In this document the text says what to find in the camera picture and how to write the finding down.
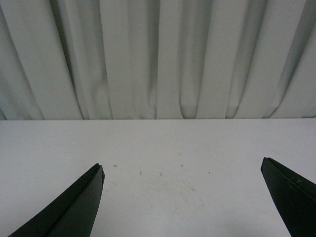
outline black plastic piece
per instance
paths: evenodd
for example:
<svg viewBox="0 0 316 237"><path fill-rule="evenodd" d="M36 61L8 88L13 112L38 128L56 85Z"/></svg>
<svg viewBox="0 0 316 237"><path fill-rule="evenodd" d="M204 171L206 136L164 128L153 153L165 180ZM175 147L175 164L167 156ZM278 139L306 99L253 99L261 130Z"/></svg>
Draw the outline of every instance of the black plastic piece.
<svg viewBox="0 0 316 237"><path fill-rule="evenodd" d="M261 172L292 237L316 237L316 185L271 158Z"/></svg>
<svg viewBox="0 0 316 237"><path fill-rule="evenodd" d="M9 237L89 237L104 183L95 164L50 205Z"/></svg>

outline white surface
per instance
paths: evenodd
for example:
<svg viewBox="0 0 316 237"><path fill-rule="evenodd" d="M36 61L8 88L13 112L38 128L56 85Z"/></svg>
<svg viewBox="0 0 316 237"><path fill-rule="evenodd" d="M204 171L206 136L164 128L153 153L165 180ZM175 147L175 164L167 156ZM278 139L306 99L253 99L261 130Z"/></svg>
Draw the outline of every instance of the white surface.
<svg viewBox="0 0 316 237"><path fill-rule="evenodd" d="M290 237L261 162L316 182L315 140L314 119L2 121L0 236L98 162L92 237Z"/></svg>
<svg viewBox="0 0 316 237"><path fill-rule="evenodd" d="M280 104L273 117L312 118L315 12L315 0L0 0L0 119L268 118Z"/></svg>

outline white curtain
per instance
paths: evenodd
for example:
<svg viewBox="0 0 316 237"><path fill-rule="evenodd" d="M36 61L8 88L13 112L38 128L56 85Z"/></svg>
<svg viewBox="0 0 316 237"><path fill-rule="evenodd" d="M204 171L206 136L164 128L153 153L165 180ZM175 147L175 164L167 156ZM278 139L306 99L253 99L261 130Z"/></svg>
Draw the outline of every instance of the white curtain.
<svg viewBox="0 0 316 237"><path fill-rule="evenodd" d="M316 116L315 0L0 0L0 119Z"/></svg>

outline white table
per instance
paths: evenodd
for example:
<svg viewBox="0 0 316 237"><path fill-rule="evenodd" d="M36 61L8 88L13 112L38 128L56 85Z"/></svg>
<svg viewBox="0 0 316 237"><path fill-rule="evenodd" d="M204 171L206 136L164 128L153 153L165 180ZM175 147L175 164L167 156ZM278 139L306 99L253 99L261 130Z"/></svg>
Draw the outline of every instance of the white table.
<svg viewBox="0 0 316 237"><path fill-rule="evenodd" d="M261 162L316 182L315 140L315 119L1 121L0 236L98 162L92 237L290 237Z"/></svg>

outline white tabletop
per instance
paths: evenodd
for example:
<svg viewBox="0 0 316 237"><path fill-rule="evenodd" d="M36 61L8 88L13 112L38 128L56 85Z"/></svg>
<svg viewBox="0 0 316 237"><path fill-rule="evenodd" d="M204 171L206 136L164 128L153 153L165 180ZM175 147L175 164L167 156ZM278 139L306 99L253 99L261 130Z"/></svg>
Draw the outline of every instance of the white tabletop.
<svg viewBox="0 0 316 237"><path fill-rule="evenodd" d="M0 122L0 236L95 163L92 237L290 237L260 166L316 182L315 119Z"/></svg>

